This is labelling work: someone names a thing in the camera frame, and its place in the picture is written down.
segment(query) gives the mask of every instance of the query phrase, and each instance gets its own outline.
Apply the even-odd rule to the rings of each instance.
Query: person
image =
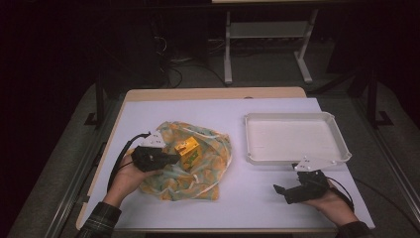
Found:
[[[143,180],[159,171],[144,173],[133,164],[131,156],[126,156],[115,175],[114,181],[103,198],[77,233],[78,238],[111,237],[121,215],[119,209],[124,198],[135,191]],[[349,206],[333,191],[328,190],[321,198],[307,200],[304,204],[315,207],[337,225],[339,238],[373,238],[368,227],[352,212]]]

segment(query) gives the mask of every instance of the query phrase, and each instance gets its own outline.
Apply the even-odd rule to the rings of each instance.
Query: sleeve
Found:
[[[120,215],[121,210],[117,207],[99,202],[76,237],[111,237]]]
[[[373,238],[370,229],[361,221],[355,221],[339,227],[339,238]]]

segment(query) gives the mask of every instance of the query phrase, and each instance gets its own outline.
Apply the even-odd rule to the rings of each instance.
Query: background table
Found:
[[[290,166],[254,166],[247,162],[246,156],[246,114],[320,111],[317,100],[305,98],[303,90],[296,87],[130,91],[114,125],[89,191],[89,202],[80,213],[77,227],[84,223],[105,195],[112,167],[127,141],[137,134],[154,130],[164,121],[184,121],[227,133],[231,138],[233,159],[220,182],[220,198],[216,201],[161,201],[135,191],[122,204],[123,213],[116,229],[147,232],[333,231],[335,225],[314,208],[287,204],[281,195],[275,193],[274,183],[287,188],[299,185],[297,174]],[[346,187],[355,202],[356,215],[373,228],[347,166],[330,168],[324,173]]]

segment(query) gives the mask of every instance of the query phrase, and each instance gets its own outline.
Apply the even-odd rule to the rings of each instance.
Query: white metal stand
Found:
[[[302,47],[299,52],[294,54],[304,81],[311,83],[312,78],[303,57],[311,38],[317,14],[318,9],[313,10],[309,21],[232,23],[231,14],[228,12],[226,17],[226,52],[224,58],[225,83],[231,84],[233,82],[230,55],[231,39],[244,38],[303,38]]]

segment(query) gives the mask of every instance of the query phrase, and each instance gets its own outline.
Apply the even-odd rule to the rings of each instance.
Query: yellow box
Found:
[[[203,158],[201,146],[194,137],[190,137],[175,146],[175,150],[181,157],[181,166],[185,171],[191,170]]]

